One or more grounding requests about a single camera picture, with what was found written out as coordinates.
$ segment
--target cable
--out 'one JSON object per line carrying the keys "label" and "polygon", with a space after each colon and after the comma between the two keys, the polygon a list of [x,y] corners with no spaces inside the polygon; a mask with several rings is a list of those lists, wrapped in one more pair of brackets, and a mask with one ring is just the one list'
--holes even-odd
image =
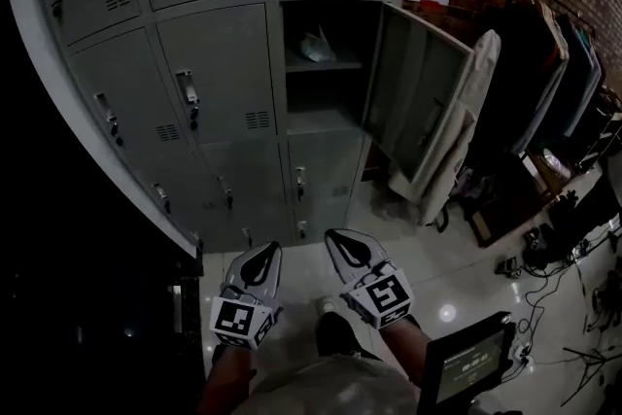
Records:
{"label": "cable", "polygon": [[516,368],[516,370],[514,370],[512,373],[507,375],[505,378],[501,379],[501,384],[505,384],[506,382],[509,382],[510,380],[516,379],[521,373],[523,373],[523,370],[525,368],[527,368],[527,362],[521,363],[520,366]]}

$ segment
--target hanging clothes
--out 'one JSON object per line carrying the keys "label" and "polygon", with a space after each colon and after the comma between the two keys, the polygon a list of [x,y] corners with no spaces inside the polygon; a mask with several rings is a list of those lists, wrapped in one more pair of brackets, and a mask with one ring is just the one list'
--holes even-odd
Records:
{"label": "hanging clothes", "polygon": [[433,222],[454,187],[456,176],[467,156],[500,52],[501,38],[493,30],[486,32],[477,41],[465,84],[432,156],[422,166],[421,174],[415,182],[410,183],[401,173],[395,172],[389,181],[393,191],[419,205],[422,225]]}
{"label": "hanging clothes", "polygon": [[568,43],[570,61],[553,102],[551,102],[548,112],[537,130],[534,143],[538,149],[555,144],[566,135],[583,106],[583,97],[586,94],[587,87],[593,83],[594,63],[570,18],[568,15],[562,15],[558,16],[556,20]]}
{"label": "hanging clothes", "polygon": [[502,153],[521,152],[553,102],[568,65],[567,46],[536,4],[516,3],[495,31],[502,51],[467,163],[494,171]]}
{"label": "hanging clothes", "polygon": [[553,71],[548,83],[542,90],[542,95],[540,96],[536,106],[534,107],[534,114],[530,123],[525,129],[525,132],[509,149],[509,151],[515,155],[520,155],[525,152],[527,146],[536,134],[538,127],[542,123],[542,120],[544,119],[544,116],[546,115],[546,112],[548,111],[548,108],[553,101],[553,97],[557,92],[557,88],[559,87],[562,79],[564,78],[564,75],[566,74],[566,68],[568,67],[568,62],[570,59],[568,44],[566,42],[566,39],[564,38],[564,35],[562,34],[562,30],[559,24],[557,24],[555,18],[553,17],[553,12],[546,4],[543,4],[542,2],[538,2],[536,6],[539,8],[540,13],[542,14],[542,18],[544,19],[544,22],[546,22],[546,25],[551,32],[551,35],[553,35],[555,44],[557,45],[557,57],[559,59],[559,65]]}
{"label": "hanging clothes", "polygon": [[566,135],[567,137],[572,136],[574,129],[576,128],[579,121],[581,120],[581,117],[583,116],[583,113],[585,113],[585,109],[590,103],[590,100],[592,100],[594,92],[603,82],[603,68],[601,66],[601,63],[599,62],[596,52],[594,51],[594,46],[589,42],[585,43],[584,38],[581,38],[581,41],[583,42],[584,47],[588,51],[590,60],[592,61],[592,73],[590,73],[587,87],[583,90],[583,95],[581,96],[579,106],[574,113],[574,116],[570,120],[568,128],[564,132],[564,135]]}

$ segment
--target person's leg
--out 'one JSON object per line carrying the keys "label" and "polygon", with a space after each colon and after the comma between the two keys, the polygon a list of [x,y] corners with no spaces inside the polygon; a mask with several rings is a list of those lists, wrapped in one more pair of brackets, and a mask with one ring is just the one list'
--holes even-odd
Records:
{"label": "person's leg", "polygon": [[363,358],[379,360],[361,346],[350,323],[337,313],[336,305],[325,300],[320,303],[321,317],[315,331],[316,345],[321,357],[360,353]]}

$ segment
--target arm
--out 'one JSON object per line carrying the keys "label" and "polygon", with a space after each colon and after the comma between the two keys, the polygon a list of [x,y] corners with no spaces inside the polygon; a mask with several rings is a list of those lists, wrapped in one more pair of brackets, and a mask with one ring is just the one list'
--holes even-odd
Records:
{"label": "arm", "polygon": [[421,387],[430,338],[406,318],[380,329],[380,335],[410,377],[410,381]]}
{"label": "arm", "polygon": [[225,347],[207,379],[198,405],[199,415],[229,415],[249,396],[249,350]]}

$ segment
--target black device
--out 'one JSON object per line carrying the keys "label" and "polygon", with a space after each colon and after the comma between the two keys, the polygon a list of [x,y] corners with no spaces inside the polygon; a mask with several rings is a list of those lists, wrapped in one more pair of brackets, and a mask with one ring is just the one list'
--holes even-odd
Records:
{"label": "black device", "polygon": [[466,414],[474,398],[497,387],[512,366],[515,333],[510,314],[500,312],[428,344],[417,414]]}

